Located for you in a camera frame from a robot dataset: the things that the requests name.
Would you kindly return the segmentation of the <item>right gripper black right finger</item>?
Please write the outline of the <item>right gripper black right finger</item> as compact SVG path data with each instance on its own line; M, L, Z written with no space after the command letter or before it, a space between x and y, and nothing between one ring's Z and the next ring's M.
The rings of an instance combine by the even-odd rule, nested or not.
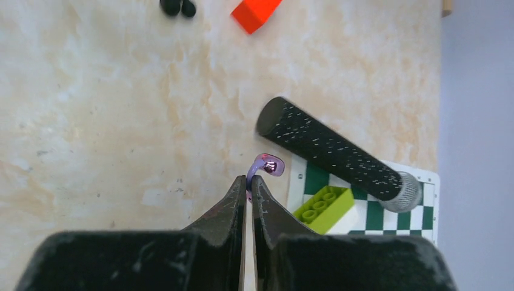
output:
M439 250L419 236L319 235L252 179L258 290L456 290Z

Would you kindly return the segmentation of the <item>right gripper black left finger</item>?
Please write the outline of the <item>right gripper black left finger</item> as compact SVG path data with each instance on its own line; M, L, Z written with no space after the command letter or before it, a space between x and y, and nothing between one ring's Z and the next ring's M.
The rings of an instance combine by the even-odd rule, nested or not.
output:
M17 290L241 290L246 178L181 230L58 232L35 250Z

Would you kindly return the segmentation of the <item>black earbud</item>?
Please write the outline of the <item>black earbud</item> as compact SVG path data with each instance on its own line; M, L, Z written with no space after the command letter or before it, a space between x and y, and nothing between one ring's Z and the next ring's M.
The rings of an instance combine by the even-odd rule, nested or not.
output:
M181 13L186 18L196 15L196 6L190 0L160 0L161 11L170 17L178 16Z

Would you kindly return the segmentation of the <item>green white toy brick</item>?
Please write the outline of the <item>green white toy brick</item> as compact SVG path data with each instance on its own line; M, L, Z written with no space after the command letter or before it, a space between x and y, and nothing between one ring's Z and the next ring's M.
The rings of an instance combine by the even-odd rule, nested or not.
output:
M359 213L350 188L325 186L310 196L293 216L321 235L344 235L359 221Z

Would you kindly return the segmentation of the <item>black microphone silver head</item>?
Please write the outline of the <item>black microphone silver head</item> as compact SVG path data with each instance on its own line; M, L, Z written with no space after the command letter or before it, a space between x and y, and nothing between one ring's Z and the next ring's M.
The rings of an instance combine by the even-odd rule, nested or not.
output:
M261 110L257 133L376 198L390 212L413 210L422 198L418 180L396 171L279 96Z

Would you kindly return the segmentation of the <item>red block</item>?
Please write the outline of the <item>red block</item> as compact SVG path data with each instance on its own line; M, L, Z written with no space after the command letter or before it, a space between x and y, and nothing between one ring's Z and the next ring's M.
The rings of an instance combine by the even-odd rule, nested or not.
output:
M282 0L243 0L231 12L231 17L251 35L271 17Z

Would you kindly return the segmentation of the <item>wine cork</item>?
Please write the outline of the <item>wine cork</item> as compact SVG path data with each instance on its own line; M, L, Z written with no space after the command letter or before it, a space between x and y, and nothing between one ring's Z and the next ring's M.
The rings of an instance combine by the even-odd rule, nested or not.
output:
M453 0L442 0L441 17L449 16L453 12Z

